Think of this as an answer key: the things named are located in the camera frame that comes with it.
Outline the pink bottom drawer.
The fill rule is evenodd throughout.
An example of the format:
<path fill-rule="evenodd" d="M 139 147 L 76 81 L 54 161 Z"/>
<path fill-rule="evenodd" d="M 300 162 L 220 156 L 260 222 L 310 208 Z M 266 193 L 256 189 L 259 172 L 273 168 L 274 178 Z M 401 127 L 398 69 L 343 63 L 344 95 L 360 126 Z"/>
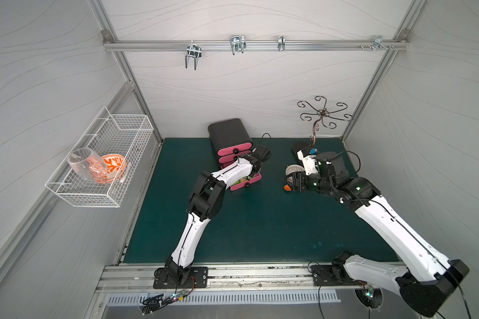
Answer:
<path fill-rule="evenodd" d="M 262 179 L 262 174 L 258 173 L 258 174 L 255 174 L 253 177 L 251 176 L 246 176 L 249 178 L 249 180 L 242 186 L 242 187 L 230 187 L 230 190 L 231 191 L 236 191 L 236 190 L 240 190 L 244 187 L 251 187 L 251 185 L 253 183 L 256 183 L 256 182 L 259 182 L 260 179 Z"/>

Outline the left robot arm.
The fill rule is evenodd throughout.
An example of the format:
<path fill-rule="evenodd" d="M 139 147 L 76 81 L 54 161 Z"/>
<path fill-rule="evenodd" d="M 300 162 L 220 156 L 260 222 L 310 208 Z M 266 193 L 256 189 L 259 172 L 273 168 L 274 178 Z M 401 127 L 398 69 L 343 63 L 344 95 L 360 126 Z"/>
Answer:
<path fill-rule="evenodd" d="M 212 173 L 203 171 L 199 175 L 186 208 L 185 228 L 164 266 L 177 285 L 188 280 L 198 244 L 207 225 L 220 212 L 226 191 L 259 178 L 261 168 L 270 156 L 271 152 L 260 144 L 252 152 L 240 155 L 229 166 Z"/>

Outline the black pink drawer cabinet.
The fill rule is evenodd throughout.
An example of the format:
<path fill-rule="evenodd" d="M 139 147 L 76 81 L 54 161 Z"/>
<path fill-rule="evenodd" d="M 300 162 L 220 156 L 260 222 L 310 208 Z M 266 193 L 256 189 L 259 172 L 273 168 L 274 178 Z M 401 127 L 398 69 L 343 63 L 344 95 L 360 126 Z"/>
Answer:
<path fill-rule="evenodd" d="M 213 123 L 208 126 L 208 133 L 212 149 L 217 159 L 219 159 L 217 151 L 224 147 L 251 142 L 252 147 L 250 151 L 255 149 L 250 135 L 239 118 Z M 212 173 L 212 179 L 217 182 L 218 186 L 222 186 L 225 190 L 228 190 L 239 179 L 246 176 L 253 177 L 255 175 L 250 172 L 251 165 L 242 156 L 235 162 L 220 165 L 220 170 Z"/>

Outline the orange patterned bowl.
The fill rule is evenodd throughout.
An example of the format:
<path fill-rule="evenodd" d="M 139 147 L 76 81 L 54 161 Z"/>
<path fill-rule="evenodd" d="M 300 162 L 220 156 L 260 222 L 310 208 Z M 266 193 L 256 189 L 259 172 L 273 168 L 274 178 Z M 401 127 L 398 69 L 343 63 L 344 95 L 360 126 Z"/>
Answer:
<path fill-rule="evenodd" d="M 101 158 L 107 166 L 107 173 L 105 177 L 98 180 L 98 183 L 109 184 L 117 178 L 122 179 L 127 170 L 125 157 L 120 154 L 107 154 Z"/>

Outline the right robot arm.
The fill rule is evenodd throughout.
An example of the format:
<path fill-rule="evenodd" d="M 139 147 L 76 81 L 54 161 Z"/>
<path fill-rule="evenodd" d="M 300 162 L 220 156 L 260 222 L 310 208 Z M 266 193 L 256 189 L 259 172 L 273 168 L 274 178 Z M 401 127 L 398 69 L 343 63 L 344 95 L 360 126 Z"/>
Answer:
<path fill-rule="evenodd" d="M 338 283 L 367 283 L 400 296 L 421 316 L 432 318 L 461 289 L 470 272 L 460 259 L 449 259 L 420 236 L 368 179 L 351 176 L 342 155 L 309 147 L 295 153 L 299 162 L 286 168 L 288 191 L 315 191 L 334 198 L 374 229 L 396 252 L 396 266 L 345 251 L 332 262 Z"/>

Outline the metal hook middle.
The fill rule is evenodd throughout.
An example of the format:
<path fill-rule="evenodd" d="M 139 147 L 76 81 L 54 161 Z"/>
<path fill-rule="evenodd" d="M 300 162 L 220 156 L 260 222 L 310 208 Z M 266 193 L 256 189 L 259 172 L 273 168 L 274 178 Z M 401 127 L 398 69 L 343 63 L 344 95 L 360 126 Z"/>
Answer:
<path fill-rule="evenodd" d="M 236 53 L 244 53 L 246 48 L 246 38 L 242 35 L 230 37 L 230 47 L 233 55 Z"/>

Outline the clear glass cup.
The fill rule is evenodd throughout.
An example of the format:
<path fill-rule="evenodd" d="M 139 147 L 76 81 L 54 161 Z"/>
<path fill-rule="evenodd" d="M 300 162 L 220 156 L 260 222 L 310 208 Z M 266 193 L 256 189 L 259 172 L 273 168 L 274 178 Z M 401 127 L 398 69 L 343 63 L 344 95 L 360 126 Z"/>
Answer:
<path fill-rule="evenodd" d="M 105 183 L 108 168 L 96 151 L 90 148 L 79 148 L 67 157 L 67 163 L 72 170 L 88 182 Z"/>

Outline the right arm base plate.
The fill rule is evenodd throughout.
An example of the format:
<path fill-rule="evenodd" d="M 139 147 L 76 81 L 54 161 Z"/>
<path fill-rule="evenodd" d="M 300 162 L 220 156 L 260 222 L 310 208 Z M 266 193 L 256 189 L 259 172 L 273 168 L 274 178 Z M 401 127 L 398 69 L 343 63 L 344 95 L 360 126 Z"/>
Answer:
<path fill-rule="evenodd" d="M 349 277 L 342 267 L 334 265 L 311 265 L 307 267 L 316 287 L 355 286 L 357 282 Z"/>

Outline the metal rail bar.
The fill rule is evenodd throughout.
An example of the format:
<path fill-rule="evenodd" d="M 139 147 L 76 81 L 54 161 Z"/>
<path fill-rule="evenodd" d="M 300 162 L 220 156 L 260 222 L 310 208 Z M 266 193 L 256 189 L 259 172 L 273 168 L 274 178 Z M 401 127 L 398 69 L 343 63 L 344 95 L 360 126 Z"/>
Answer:
<path fill-rule="evenodd" d="M 286 39 L 286 46 L 283 52 L 305 52 L 305 51 L 363 51 L 360 45 L 367 46 L 374 39 L 367 40 L 289 40 Z M 397 41 L 383 39 L 387 45 L 394 45 L 395 50 L 405 51 L 411 44 L 408 41 Z M 203 53 L 207 52 L 229 52 L 231 53 L 230 41 L 111 41 L 105 43 L 104 47 L 108 52 L 180 52 L 187 51 L 191 44 L 202 48 Z M 278 40 L 246 40 L 245 53 L 247 52 L 278 52 Z"/>

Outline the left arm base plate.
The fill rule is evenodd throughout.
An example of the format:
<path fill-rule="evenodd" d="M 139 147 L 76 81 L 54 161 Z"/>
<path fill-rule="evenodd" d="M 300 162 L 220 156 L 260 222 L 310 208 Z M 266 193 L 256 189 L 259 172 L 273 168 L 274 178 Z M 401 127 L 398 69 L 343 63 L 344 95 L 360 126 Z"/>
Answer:
<path fill-rule="evenodd" d="M 152 287 L 154 289 L 206 288 L 208 271 L 207 267 L 191 267 L 176 278 L 170 275 L 167 268 L 158 268 L 154 272 Z"/>

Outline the pink top drawer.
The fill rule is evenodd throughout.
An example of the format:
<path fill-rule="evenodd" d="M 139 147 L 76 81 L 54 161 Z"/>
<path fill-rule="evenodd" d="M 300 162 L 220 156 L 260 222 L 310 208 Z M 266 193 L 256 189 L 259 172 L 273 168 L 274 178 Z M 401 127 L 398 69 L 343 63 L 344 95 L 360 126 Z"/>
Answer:
<path fill-rule="evenodd" d="M 251 142 L 245 142 L 245 143 L 221 148 L 217 151 L 217 154 L 219 157 L 228 156 L 230 154 L 239 154 L 240 152 L 250 150 L 251 147 L 252 147 Z"/>

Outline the black metal jewelry stand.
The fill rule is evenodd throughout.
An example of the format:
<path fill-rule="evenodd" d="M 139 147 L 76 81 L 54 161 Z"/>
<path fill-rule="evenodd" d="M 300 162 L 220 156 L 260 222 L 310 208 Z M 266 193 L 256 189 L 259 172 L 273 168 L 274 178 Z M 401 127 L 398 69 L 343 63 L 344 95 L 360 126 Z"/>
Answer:
<path fill-rule="evenodd" d="M 311 150 L 315 148 L 317 142 L 317 133 L 321 128 L 335 130 L 338 128 L 339 122 L 348 123 L 353 119 L 353 115 L 348 112 L 349 106 L 345 102 L 336 102 L 332 108 L 328 108 L 328 100 L 324 96 L 315 96 L 313 101 L 318 103 L 318 106 L 314 106 L 306 100 L 297 102 L 297 107 L 304 109 L 299 115 L 300 120 L 312 123 L 312 133 L 308 145 L 302 146 L 300 144 L 302 148 L 294 150 L 300 163 L 302 163 L 302 160 L 298 157 L 298 154 L 301 152 L 303 157 L 311 155 Z"/>

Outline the metal double hook left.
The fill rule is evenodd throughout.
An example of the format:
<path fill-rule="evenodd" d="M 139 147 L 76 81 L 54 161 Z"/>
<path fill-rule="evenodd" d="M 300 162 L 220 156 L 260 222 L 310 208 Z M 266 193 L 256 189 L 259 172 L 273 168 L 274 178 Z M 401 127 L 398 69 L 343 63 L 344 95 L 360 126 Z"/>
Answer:
<path fill-rule="evenodd" d="M 197 69 L 198 61 L 202 57 L 202 48 L 194 43 L 187 47 L 185 56 L 185 68 L 188 69 L 190 62 L 193 62 L 194 70 Z"/>

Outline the pink drawer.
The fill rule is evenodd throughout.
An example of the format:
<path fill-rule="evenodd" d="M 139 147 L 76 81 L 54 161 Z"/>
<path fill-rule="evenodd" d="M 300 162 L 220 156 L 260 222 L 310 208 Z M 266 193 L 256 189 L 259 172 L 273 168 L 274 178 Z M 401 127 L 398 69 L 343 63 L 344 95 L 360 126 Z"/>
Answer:
<path fill-rule="evenodd" d="M 242 186 L 242 187 L 230 187 L 230 190 L 231 191 L 236 191 L 236 190 L 240 190 L 244 187 L 251 187 L 251 185 L 253 183 L 256 183 L 256 182 L 259 182 L 260 179 L 262 179 L 262 174 L 258 173 L 258 174 L 255 174 L 253 177 L 251 176 L 246 176 L 249 178 L 249 180 Z"/>
<path fill-rule="evenodd" d="M 245 143 L 221 148 L 217 151 L 217 154 L 219 157 L 228 156 L 230 154 L 239 154 L 240 152 L 250 150 L 251 147 L 252 147 L 251 142 L 245 142 Z"/>
<path fill-rule="evenodd" d="M 242 156 L 250 153 L 250 150 L 246 150 L 238 154 L 228 154 L 226 156 L 219 157 L 218 162 L 220 163 L 220 165 L 225 165 L 226 163 L 235 162 L 238 158 L 241 158 Z"/>

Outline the metal hook small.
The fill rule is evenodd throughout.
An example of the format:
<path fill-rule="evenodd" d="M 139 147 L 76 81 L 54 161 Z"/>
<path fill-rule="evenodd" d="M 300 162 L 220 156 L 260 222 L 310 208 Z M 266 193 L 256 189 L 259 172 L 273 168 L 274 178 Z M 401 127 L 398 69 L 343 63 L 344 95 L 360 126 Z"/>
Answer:
<path fill-rule="evenodd" d="M 283 52 L 286 46 L 286 38 L 283 35 L 278 37 L 278 51 Z"/>

